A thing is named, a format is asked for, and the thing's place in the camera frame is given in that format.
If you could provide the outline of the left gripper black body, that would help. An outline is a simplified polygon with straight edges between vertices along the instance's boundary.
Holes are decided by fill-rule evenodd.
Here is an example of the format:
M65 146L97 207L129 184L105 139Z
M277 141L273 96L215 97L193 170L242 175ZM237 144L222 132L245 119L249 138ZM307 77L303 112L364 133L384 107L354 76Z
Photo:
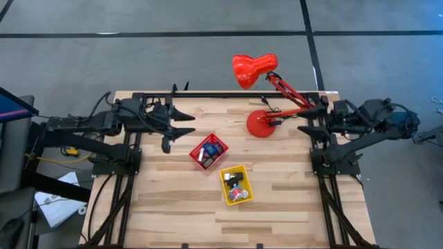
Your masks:
M159 131L163 134L161 149L168 154L171 150L170 141L172 139L172 125L170 124L172 119L170 117L172 113L172 98L166 97L164 102L160 98L152 98L150 105L152 110L148 112L148 116L156 123Z

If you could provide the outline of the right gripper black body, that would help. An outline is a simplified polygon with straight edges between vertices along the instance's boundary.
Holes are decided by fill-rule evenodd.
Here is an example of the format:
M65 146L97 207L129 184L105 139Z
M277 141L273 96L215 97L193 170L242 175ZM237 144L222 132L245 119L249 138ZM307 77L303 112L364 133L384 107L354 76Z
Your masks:
M339 133L344 136L346 132L346 116L348 114L348 107L345 100L337 100L333 103L333 108L330 112L327 112L323 118L324 126L329 132L328 141L323 142L324 145L328 145L331 142L330 135L333 133Z

